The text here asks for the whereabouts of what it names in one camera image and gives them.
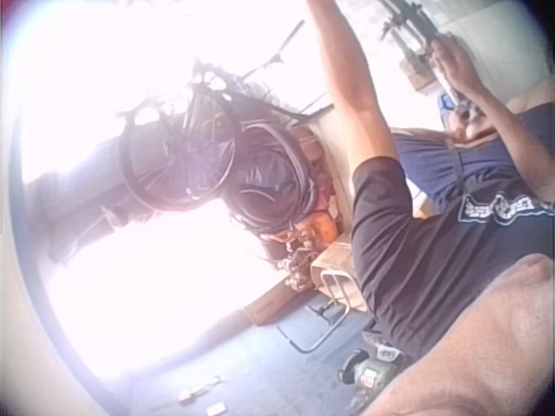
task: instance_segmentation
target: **skin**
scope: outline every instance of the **skin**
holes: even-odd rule
[[[553,261],[519,260],[365,413],[528,414],[553,376]]]
[[[451,38],[432,43],[435,60],[449,82],[472,100],[497,130],[520,176],[538,197],[555,201],[555,160],[517,117],[481,83],[467,53]]]
[[[351,171],[368,159],[396,158],[368,63],[350,26],[333,0],[306,2],[319,33],[330,94],[343,118]],[[539,195],[549,196],[552,161],[543,147],[483,88],[462,49],[444,40],[433,46],[447,79],[480,105],[523,178]],[[553,262],[541,255],[520,259],[429,354],[386,388],[367,414],[528,414],[553,374],[552,311]]]

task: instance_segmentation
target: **graphic print on shirt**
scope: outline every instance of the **graphic print on shirt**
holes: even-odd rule
[[[499,192],[492,202],[485,204],[476,202],[472,195],[465,195],[460,205],[459,222],[483,224],[492,218],[498,224],[510,225],[518,217],[553,217],[554,214],[555,211],[549,204],[528,195],[509,200],[504,192]]]

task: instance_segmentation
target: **black t-shirt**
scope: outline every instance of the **black t-shirt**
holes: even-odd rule
[[[553,258],[552,205],[519,177],[487,180],[425,220],[412,216],[398,161],[367,160],[353,182],[352,246],[362,293],[391,344],[414,358],[518,259]]]

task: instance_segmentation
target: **strap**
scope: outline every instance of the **strap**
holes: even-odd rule
[[[453,143],[453,140],[450,137],[447,137],[445,139],[445,142],[447,143],[449,152],[453,157],[453,168],[454,168],[454,173],[457,177],[457,182],[456,182],[457,192],[459,193],[459,196],[462,197],[465,193],[465,180],[464,180],[464,174],[462,169],[462,161],[460,160],[459,149],[457,149],[457,147]]]

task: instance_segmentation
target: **hand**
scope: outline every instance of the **hand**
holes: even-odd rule
[[[441,36],[432,42],[432,50],[434,61],[457,91],[471,97],[484,90],[470,56],[453,38]]]

